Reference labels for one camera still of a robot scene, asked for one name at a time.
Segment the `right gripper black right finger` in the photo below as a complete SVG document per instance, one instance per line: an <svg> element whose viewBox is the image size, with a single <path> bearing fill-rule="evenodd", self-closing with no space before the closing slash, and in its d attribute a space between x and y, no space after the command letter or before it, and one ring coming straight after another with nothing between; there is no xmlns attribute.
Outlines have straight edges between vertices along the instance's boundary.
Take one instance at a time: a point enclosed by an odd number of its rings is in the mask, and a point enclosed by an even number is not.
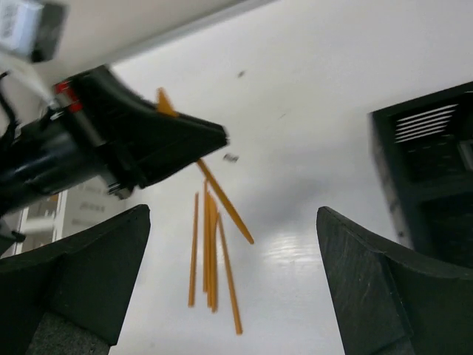
<svg viewBox="0 0 473 355"><path fill-rule="evenodd" d="M316 231L346 354L471 354L472 270L321 207Z"/></svg>

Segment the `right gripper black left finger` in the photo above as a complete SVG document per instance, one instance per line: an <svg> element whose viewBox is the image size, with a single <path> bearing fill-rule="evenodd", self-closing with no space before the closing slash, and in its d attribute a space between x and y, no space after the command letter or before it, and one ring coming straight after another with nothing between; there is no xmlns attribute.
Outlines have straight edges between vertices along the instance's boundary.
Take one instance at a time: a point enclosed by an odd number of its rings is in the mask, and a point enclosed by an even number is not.
<svg viewBox="0 0 473 355"><path fill-rule="evenodd" d="M1 260L2 354L108 354L117 345L151 228L137 205Z"/></svg>

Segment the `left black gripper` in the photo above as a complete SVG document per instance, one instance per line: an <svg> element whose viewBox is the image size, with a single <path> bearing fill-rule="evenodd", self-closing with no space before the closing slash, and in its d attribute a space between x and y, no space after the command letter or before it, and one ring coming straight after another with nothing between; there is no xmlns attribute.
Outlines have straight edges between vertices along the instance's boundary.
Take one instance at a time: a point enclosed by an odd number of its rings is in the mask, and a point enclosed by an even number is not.
<svg viewBox="0 0 473 355"><path fill-rule="evenodd" d="M1 137L1 213L102 177L127 198L228 144L225 127L183 113L160 113L107 66L53 87L59 108L23 127L6 98L10 123Z"/></svg>

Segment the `orange fork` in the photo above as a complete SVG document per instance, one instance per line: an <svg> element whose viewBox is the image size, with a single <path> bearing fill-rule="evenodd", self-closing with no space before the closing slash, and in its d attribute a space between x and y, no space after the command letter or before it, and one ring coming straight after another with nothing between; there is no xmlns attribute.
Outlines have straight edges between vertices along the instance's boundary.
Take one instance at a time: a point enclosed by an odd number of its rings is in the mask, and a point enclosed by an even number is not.
<svg viewBox="0 0 473 355"><path fill-rule="evenodd" d="M163 113L165 115L169 115L175 118L180 116L180 114L174 109L163 87L160 87L157 89L157 111L159 113ZM210 183L212 189L215 191L217 197L220 199L221 204L225 207L227 213L229 213L235 225L241 231L245 239L251 245L253 245L254 239L251 233L249 232L248 227L245 225L239 213L234 208L233 203L228 199L228 196L219 185L218 181L216 180L211 170L206 165L205 161L202 158L200 158L197 160L197 165L199 166L200 170L202 171L202 173L204 174L204 176Z"/></svg>

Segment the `orange chopstick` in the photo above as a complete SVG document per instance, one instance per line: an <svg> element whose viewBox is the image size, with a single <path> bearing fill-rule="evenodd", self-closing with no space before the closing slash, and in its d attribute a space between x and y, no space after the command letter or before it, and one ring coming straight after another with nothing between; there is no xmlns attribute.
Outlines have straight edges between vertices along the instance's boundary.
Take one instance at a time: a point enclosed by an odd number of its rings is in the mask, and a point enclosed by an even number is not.
<svg viewBox="0 0 473 355"><path fill-rule="evenodd" d="M223 259L224 259L224 264L225 264L226 277L228 281L228 290L229 290L229 296L230 296L230 301L231 301L235 332L237 336L241 336L243 334L242 321L241 321L241 317L239 313L237 293L236 293L236 289L234 285L231 261L230 261L230 257L228 253L228 246L227 246L226 238L225 238L225 230L223 228L222 217L220 214L217 215L217 225L220 231L222 253L223 253Z"/></svg>
<svg viewBox="0 0 473 355"><path fill-rule="evenodd" d="M188 288L188 307L191 308L195 304L196 291L196 271L197 271L197 240L198 240L198 211L199 211L199 193L194 196L194 217L193 217L193 234L191 244L191 263L189 274Z"/></svg>
<svg viewBox="0 0 473 355"><path fill-rule="evenodd" d="M208 291L207 276L207 191L208 181L205 179L203 184L203 291Z"/></svg>

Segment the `white utensil container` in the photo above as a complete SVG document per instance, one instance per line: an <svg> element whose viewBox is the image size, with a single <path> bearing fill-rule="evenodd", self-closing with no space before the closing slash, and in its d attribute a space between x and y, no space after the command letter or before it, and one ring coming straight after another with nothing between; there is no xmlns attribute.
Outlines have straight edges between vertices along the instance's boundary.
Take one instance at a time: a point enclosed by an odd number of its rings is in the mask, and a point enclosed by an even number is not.
<svg viewBox="0 0 473 355"><path fill-rule="evenodd" d="M101 179L88 180L23 209L18 227L26 239L15 244L12 253L53 243L108 220L123 209L124 203L108 195Z"/></svg>

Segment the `black utensil container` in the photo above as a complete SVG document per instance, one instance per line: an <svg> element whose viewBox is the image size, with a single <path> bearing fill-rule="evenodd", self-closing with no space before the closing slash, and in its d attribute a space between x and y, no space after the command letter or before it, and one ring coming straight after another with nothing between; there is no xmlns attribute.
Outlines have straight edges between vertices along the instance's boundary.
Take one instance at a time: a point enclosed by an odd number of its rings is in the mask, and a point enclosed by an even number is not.
<svg viewBox="0 0 473 355"><path fill-rule="evenodd" d="M378 109L370 126L401 245L472 267L472 83Z"/></svg>

